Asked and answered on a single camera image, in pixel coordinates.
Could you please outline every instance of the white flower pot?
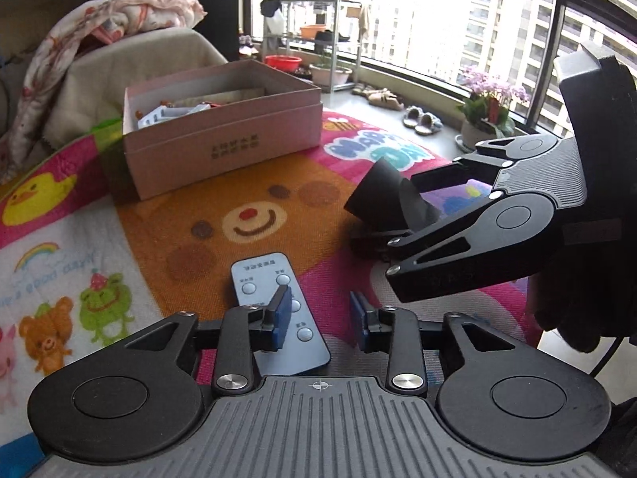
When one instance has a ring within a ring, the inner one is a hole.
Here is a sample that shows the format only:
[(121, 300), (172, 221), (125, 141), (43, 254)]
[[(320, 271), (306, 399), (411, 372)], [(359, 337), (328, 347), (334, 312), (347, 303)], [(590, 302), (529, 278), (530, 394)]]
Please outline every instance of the white flower pot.
[[(310, 71), (312, 72), (312, 82), (314, 84), (317, 86), (329, 86), (329, 68), (310, 65)], [(350, 68), (337, 68), (334, 72), (334, 85), (345, 84), (351, 73), (352, 70)]]
[(481, 142), (483, 140), (493, 140), (496, 138), (494, 134), (485, 133), (484, 131), (470, 124), (467, 120), (464, 120), (460, 133), (463, 136), (463, 143), (469, 149), (475, 149), (477, 142)]

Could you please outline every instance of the potted plant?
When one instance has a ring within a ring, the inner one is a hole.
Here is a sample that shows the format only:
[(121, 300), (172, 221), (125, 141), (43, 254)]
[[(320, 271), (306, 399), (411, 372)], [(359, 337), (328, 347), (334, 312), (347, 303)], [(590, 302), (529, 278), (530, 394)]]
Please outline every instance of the potted plant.
[[(332, 68), (332, 54), (323, 50), (318, 63), (310, 64), (312, 72), (312, 82), (317, 86), (329, 86), (329, 72)], [(352, 74), (352, 69), (345, 66), (342, 62), (336, 62), (336, 70), (334, 72), (334, 85), (345, 84), (347, 78)]]
[(509, 117), (509, 107), (514, 98), (528, 102), (530, 97), (526, 90), (474, 67), (464, 68), (463, 76), (463, 86), (471, 91), (471, 95), (458, 105), (465, 117), (460, 130), (464, 145), (475, 149), (476, 142), (512, 136), (515, 124)]

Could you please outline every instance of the tile floor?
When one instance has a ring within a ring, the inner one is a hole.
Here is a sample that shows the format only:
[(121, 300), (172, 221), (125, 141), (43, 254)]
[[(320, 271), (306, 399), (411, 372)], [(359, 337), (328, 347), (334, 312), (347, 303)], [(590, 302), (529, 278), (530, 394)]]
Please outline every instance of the tile floor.
[[(450, 127), (445, 126), (432, 136), (422, 137), (403, 126), (402, 113), (371, 106), (363, 97), (349, 92), (336, 92), (332, 95), (324, 94), (322, 100), (326, 108), (403, 135), (448, 160), (462, 154), (455, 144), (458, 132)], [(581, 354), (572, 350), (556, 331), (552, 331), (544, 333), (539, 348), (584, 372), (590, 372), (612, 342), (612, 339), (604, 338), (593, 353)], [(606, 388), (613, 402), (619, 403), (637, 396), (637, 347), (624, 340), (615, 356), (598, 375), (598, 381)]]

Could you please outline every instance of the small orange bear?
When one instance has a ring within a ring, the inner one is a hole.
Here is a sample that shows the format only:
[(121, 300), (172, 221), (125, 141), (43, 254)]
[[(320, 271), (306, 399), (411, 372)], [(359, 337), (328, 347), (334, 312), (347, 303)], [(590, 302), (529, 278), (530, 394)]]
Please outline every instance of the small orange bear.
[(73, 324), (69, 312), (73, 302), (63, 296), (54, 307), (43, 303), (33, 317), (25, 316), (20, 321), (19, 333), (24, 338), (27, 354), (37, 361), (36, 372), (45, 376), (64, 366), (64, 357), (71, 351), (65, 344), (71, 337)]

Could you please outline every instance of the cartoon mat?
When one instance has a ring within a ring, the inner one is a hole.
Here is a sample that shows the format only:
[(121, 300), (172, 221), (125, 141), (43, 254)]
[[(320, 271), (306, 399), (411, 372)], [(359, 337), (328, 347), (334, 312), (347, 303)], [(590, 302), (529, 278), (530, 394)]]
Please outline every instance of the cartoon mat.
[[(258, 133), (250, 144), (258, 144)], [(221, 155), (232, 155), (232, 146)], [(324, 375), (385, 373), (387, 356), (354, 348), (348, 292), (397, 303), (386, 264), (357, 260), (343, 204), (374, 161), (409, 177), (447, 163), (399, 135), (324, 111), (322, 145), (140, 202), (120, 124), (67, 146), (0, 201), (0, 478), (23, 476), (42, 454), (26, 403), (49, 373), (162, 316), (222, 317), (236, 303), (233, 262), (287, 254), (332, 353)], [(469, 182), (425, 195), (451, 214), (490, 191)], [(458, 310), (533, 345), (526, 281), (410, 303), (419, 318)], [(439, 365), (426, 354), (432, 383)], [(210, 379), (213, 353), (199, 379)]]

